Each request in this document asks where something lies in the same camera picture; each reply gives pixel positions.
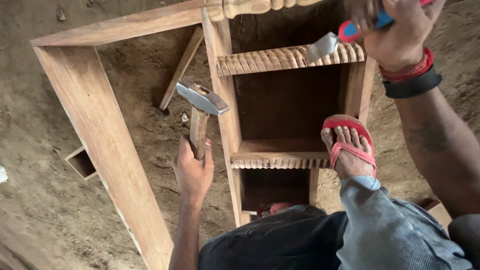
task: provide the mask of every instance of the black wristband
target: black wristband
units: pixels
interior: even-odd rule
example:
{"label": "black wristband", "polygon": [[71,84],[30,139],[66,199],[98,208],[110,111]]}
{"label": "black wristband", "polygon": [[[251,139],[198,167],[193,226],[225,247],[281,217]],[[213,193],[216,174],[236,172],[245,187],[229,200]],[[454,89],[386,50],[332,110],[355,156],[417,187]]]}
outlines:
{"label": "black wristband", "polygon": [[388,81],[383,81],[383,83],[387,97],[410,98],[434,89],[441,81],[442,76],[435,72],[432,65],[427,72],[417,77],[398,83],[391,83]]}

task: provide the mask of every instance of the red flip-flop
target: red flip-flop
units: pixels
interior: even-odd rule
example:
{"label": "red flip-flop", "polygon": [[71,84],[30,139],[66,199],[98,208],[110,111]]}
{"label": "red flip-flop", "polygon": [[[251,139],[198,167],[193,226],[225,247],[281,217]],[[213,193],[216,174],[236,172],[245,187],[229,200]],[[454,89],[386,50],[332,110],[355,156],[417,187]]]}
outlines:
{"label": "red flip-flop", "polygon": [[353,118],[348,115],[344,114],[335,114],[324,121],[324,127],[323,128],[330,128],[332,131],[332,136],[334,136],[334,140],[336,140],[336,134],[335,134],[335,127],[336,126],[346,126],[348,128],[354,128],[357,130],[358,135],[363,136],[367,139],[368,144],[370,147],[372,147],[372,155],[370,156],[369,154],[355,148],[354,146],[349,145],[348,143],[345,142],[335,142],[332,147],[332,153],[330,153],[330,164],[332,164],[332,168],[335,168],[336,164],[336,159],[338,158],[338,154],[340,153],[341,149],[344,149],[353,155],[361,158],[362,160],[370,163],[373,165],[373,177],[375,178],[377,174],[377,166],[375,165],[375,155],[373,153],[373,144],[372,144],[372,138],[370,137],[370,133],[368,133],[367,128],[356,118]]}

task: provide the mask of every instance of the gray pants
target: gray pants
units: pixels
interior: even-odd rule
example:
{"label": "gray pants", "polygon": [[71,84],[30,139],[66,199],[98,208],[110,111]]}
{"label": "gray pants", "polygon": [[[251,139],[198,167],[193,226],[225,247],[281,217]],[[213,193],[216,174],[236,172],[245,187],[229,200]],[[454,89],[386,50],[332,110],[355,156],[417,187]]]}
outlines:
{"label": "gray pants", "polygon": [[340,270],[469,269],[462,249],[424,209],[391,199],[369,176],[341,181],[348,216]]}
{"label": "gray pants", "polygon": [[345,212],[312,206],[253,221],[212,238],[200,269],[466,270],[462,248],[415,204],[391,199],[369,176],[341,181]]}

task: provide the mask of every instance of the leg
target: leg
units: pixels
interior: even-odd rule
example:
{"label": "leg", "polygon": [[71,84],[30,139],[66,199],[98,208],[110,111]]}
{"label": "leg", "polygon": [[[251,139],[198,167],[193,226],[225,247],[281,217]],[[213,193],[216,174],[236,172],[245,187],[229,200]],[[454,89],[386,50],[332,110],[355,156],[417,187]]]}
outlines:
{"label": "leg", "polygon": [[[330,152],[332,130],[322,139]],[[372,154],[365,137],[354,129],[336,127],[337,140]],[[340,269],[468,269],[471,264],[454,253],[462,249],[421,208],[388,197],[372,177],[372,165],[340,150],[335,170],[340,197],[348,216],[344,245],[337,252]]]}

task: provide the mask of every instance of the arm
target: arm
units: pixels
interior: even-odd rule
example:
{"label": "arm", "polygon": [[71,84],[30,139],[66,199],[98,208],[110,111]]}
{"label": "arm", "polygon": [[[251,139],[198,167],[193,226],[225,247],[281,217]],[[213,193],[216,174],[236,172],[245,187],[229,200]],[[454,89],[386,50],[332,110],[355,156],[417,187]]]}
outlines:
{"label": "arm", "polygon": [[[419,0],[383,0],[395,23],[387,30],[373,32],[369,29],[372,24],[365,22],[372,19],[376,9],[372,1],[378,0],[350,4],[352,20],[368,33],[367,53],[384,70],[408,70],[421,61],[423,42],[445,0],[435,0],[423,9]],[[450,215],[480,213],[480,145],[474,134],[437,87],[395,103],[410,155]]]}
{"label": "arm", "polygon": [[480,145],[436,87],[396,99],[408,151],[452,218],[480,213]]}
{"label": "arm", "polygon": [[172,161],[181,188],[180,220],[170,259],[170,270],[198,269],[198,234],[200,212],[213,180],[213,160],[210,140],[205,146],[203,160],[196,160],[189,140],[180,138],[179,153]]}

